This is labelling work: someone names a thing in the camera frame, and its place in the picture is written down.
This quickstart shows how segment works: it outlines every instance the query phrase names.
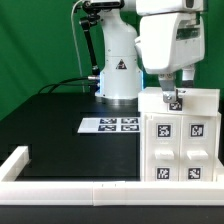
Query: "black table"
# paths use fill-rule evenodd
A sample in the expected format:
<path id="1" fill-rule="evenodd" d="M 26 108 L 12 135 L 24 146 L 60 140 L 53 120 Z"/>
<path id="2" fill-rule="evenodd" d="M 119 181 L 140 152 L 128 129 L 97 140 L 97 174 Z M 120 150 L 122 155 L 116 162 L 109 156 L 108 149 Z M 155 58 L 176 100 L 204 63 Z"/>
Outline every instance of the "black table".
<path id="1" fill-rule="evenodd" d="M 0 122 L 0 162 L 28 145 L 32 160 L 19 181 L 138 181 L 139 133 L 77 133 L 83 117 L 136 116 L 137 105 L 109 106 L 89 94 L 34 95 Z M 223 222 L 224 207 L 0 206 L 3 224 Z"/>

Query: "cable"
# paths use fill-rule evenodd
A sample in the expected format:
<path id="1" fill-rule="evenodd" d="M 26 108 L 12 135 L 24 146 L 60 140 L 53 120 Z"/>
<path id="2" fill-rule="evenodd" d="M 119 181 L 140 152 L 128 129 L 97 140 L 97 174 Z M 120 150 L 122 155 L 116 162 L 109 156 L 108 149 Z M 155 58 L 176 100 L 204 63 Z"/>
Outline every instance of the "cable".
<path id="1" fill-rule="evenodd" d="M 49 85 L 46 85 L 44 87 L 42 87 L 39 91 L 38 91 L 38 94 L 40 94 L 44 89 L 50 87 L 50 86 L 95 86 L 95 84 L 92 84 L 92 83 L 89 83 L 89 84 L 67 84 L 67 83 L 55 83 L 55 84 L 49 84 Z"/>
<path id="2" fill-rule="evenodd" d="M 66 79 L 61 82 L 59 82 L 57 85 L 53 86 L 48 93 L 52 93 L 56 88 L 60 86 L 61 83 L 68 83 L 68 82 L 74 82 L 74 81 L 81 81 L 81 80 L 88 80 L 88 77 L 82 77 L 82 78 L 72 78 L 72 79 Z"/>
<path id="3" fill-rule="evenodd" d="M 78 48 L 78 43 L 77 43 L 77 38 L 76 38 L 76 31 L 75 31 L 75 24 L 74 24 L 74 20 L 73 20 L 73 14 L 76 10 L 76 7 L 78 6 L 78 4 L 80 2 L 82 2 L 83 0 L 79 0 L 77 1 L 73 7 L 72 7 L 72 12 L 71 12 L 71 23 L 72 23 L 72 33 L 73 33 L 73 39 L 74 39 L 74 43 L 75 43 L 75 49 L 76 49 L 76 54 L 77 54 L 77 58 L 78 58 L 78 66 L 79 66 L 79 73 L 80 76 L 83 77 L 83 71 L 82 71 L 82 64 L 81 64 L 81 59 L 80 59 L 80 53 L 79 53 L 79 48 Z"/>

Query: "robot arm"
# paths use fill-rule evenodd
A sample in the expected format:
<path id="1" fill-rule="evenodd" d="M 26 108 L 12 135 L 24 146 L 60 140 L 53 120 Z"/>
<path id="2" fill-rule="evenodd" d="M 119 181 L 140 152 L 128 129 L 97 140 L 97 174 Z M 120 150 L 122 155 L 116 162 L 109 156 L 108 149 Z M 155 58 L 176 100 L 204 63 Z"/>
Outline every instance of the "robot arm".
<path id="1" fill-rule="evenodd" d="M 89 14 L 99 13 L 104 32 L 105 68 L 96 96 L 115 101 L 137 98 L 142 84 L 134 40 L 146 72 L 159 75 L 164 102 L 178 99 L 177 70 L 183 69 L 183 83 L 192 87 L 194 63 L 202 60 L 205 52 L 200 17 L 204 0 L 86 0 L 83 6 Z M 143 16 L 139 38 L 121 20 L 121 8 Z"/>

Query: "green wall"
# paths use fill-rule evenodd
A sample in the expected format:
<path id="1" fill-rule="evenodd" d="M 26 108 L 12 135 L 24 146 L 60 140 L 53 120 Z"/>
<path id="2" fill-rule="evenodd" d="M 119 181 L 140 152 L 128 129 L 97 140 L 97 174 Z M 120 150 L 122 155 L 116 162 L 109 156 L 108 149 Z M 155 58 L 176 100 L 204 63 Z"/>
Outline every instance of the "green wall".
<path id="1" fill-rule="evenodd" d="M 0 119 L 35 94 L 42 86 L 79 77 L 70 14 L 73 0 L 0 1 Z M 224 1 L 209 2 L 204 14 L 206 58 L 197 65 L 196 86 L 224 90 Z M 83 74 L 91 72 L 83 32 L 75 16 Z M 140 18 L 123 13 L 125 21 L 138 28 Z M 92 30 L 100 68 L 104 65 L 100 26 Z M 147 86 L 156 86 L 156 76 L 145 76 Z M 62 87 L 58 91 L 82 91 Z"/>

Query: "paper sheet with markers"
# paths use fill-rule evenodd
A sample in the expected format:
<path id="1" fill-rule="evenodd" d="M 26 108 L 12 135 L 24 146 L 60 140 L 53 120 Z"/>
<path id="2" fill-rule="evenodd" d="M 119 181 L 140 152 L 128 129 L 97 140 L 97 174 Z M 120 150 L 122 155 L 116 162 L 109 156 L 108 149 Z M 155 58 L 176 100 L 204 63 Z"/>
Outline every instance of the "paper sheet with markers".
<path id="1" fill-rule="evenodd" d="M 140 132 L 139 117 L 83 118 L 78 133 Z"/>

